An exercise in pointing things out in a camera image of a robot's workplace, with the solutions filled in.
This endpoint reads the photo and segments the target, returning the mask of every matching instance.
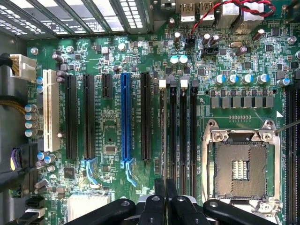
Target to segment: green circuit board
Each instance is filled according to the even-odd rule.
[[[155,178],[170,178],[171,163],[170,154],[175,152],[175,180],[178,192],[184,189],[184,194],[192,195],[191,188],[195,187],[195,198],[198,203],[202,203],[202,135],[209,122],[214,119],[220,128],[225,129],[260,129],[266,119],[275,122],[276,127],[282,127],[285,124],[285,94],[283,89],[277,85],[277,72],[284,71],[285,78],[292,77],[292,71],[299,65],[295,58],[298,50],[298,44],[289,45],[287,38],[289,36],[300,35],[300,26],[298,24],[285,25],[284,21],[266,21],[258,28],[265,30],[265,36],[259,41],[253,42],[251,35],[235,36],[231,35],[230,30],[198,29],[196,32],[196,44],[192,50],[185,50],[182,45],[173,44],[173,35],[175,31],[185,35],[189,30],[179,28],[168,29],[163,27],[159,32],[153,35],[137,36],[115,36],[115,37],[93,37],[81,39],[62,39],[62,40],[41,40],[31,41],[28,45],[28,56],[37,60],[37,75],[42,76],[44,69],[57,70],[56,61],[52,59],[52,54],[59,50],[69,66],[68,73],[77,77],[77,134],[78,134],[78,158],[76,160],[67,159],[66,144],[64,139],[60,142],[60,150],[54,152],[56,161],[54,163],[56,170],[48,172],[43,170],[40,173],[40,179],[46,178],[49,181],[49,188],[43,196],[46,198],[47,211],[45,217],[47,224],[63,224],[67,221],[68,198],[76,194],[95,194],[108,195],[111,201],[122,197],[129,198],[137,202],[142,195],[154,194]],[[280,34],[273,36],[273,29],[279,28]],[[204,33],[219,35],[220,53],[215,57],[201,57],[201,50],[198,46],[201,43],[200,36]],[[251,48],[248,53],[237,57],[236,49],[228,47],[232,42],[243,42],[244,45]],[[126,50],[121,52],[118,45],[125,43]],[[108,54],[97,53],[96,47],[100,45],[109,48]],[[66,48],[72,46],[74,53],[66,53]],[[32,55],[32,47],[39,49],[38,55]],[[186,66],[171,66],[170,58],[172,56],[188,57]],[[113,71],[113,67],[118,65],[120,71]],[[121,107],[120,107],[120,74],[130,73],[132,78],[132,157],[135,162],[132,164],[131,178],[137,183],[134,187],[127,180],[125,170],[120,168],[121,158]],[[140,73],[150,72],[151,75],[151,160],[143,161],[141,159],[141,81]],[[158,83],[155,83],[154,73],[157,72],[158,80],[175,80],[177,84],[176,106],[176,139],[175,149],[170,149],[170,126],[175,121],[170,117],[170,90],[160,90]],[[110,73],[113,77],[113,99],[101,98],[101,75]],[[95,77],[95,124],[96,124],[96,143],[95,151],[97,161],[93,165],[93,178],[98,185],[91,186],[90,181],[85,176],[85,167],[83,166],[83,75],[89,74]],[[253,82],[244,85],[240,82],[242,76],[252,74]],[[266,84],[258,84],[256,77],[261,74],[268,74],[270,80]],[[217,75],[237,75],[239,81],[234,85],[217,85],[215,78]],[[198,81],[198,94],[196,96],[196,180],[192,183],[190,176],[190,163],[187,164],[185,172],[186,181],[182,184],[182,171],[180,169],[180,78],[187,77],[189,87],[193,80]],[[28,102],[37,103],[37,85],[30,83],[28,85]],[[231,97],[232,90],[236,90],[237,96],[242,96],[244,91],[246,96],[257,97],[263,95],[273,97],[274,104],[271,108],[250,107],[250,108],[222,108],[221,106],[211,107],[211,98]],[[65,118],[65,93],[63,84],[60,84],[60,129],[66,128]],[[186,121],[190,121],[190,96],[187,96]],[[40,130],[42,130],[42,112],[40,111]],[[187,156],[189,152],[189,140],[191,133],[190,126],[187,125],[185,133],[187,139]],[[285,224],[285,134],[280,133],[281,154],[280,154],[280,212],[277,214],[282,224]],[[36,142],[43,138],[42,132],[30,142]],[[115,152],[107,153],[106,146],[115,146]],[[274,149],[268,148],[266,151],[266,195],[274,195]],[[211,161],[214,162],[215,155],[211,153]],[[210,195],[214,196],[214,178],[209,181],[212,189]],[[64,195],[57,193],[58,187],[64,187]]]

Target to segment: white pci slot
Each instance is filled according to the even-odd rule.
[[[43,70],[44,86],[44,151],[60,149],[60,99],[59,84],[56,82],[56,72]]]

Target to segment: red and black wire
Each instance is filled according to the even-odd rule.
[[[243,4],[244,3],[258,3],[258,4],[264,4],[266,6],[269,7],[269,12],[259,12],[255,9],[250,9],[248,6],[244,6]],[[203,15],[203,17],[194,25],[192,31],[191,31],[191,35],[194,33],[194,31],[196,30],[196,28],[199,26],[199,24],[202,23],[203,19],[205,17],[207,17],[207,15],[211,12],[213,12],[216,8],[220,7],[221,5],[225,5],[225,4],[228,4],[228,3],[233,3],[234,5],[238,6],[241,8],[242,11],[244,12],[249,12],[253,15],[259,15],[259,16],[262,16],[262,17],[268,17],[270,15],[273,15],[276,11],[276,8],[274,5],[271,4],[270,1],[268,0],[228,0],[228,1],[224,1],[224,2],[221,2],[221,3],[217,3],[215,4],[211,9],[210,11],[208,11],[207,13],[205,13]]]

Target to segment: black ram slot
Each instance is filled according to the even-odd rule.
[[[77,83],[73,75],[65,76],[67,158],[76,159],[77,150]]]
[[[187,92],[180,91],[180,166],[181,194],[186,194],[187,182]]]
[[[142,160],[151,159],[151,79],[141,73]]]
[[[83,75],[83,148],[84,159],[95,157],[95,80]]]
[[[300,119],[300,82],[295,81],[293,85],[286,87],[286,124]],[[286,200],[287,218],[289,224],[299,223],[298,206],[300,205],[300,125],[288,128],[286,136]]]
[[[197,88],[190,92],[190,156],[191,156],[191,195],[197,196]]]
[[[170,165],[171,179],[176,181],[176,149],[177,149],[177,104],[176,104],[176,87],[170,88]]]

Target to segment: blue pcie slot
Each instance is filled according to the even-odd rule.
[[[127,180],[136,187],[131,178],[131,165],[135,162],[132,158],[131,109],[131,74],[121,73],[121,168],[125,169]]]

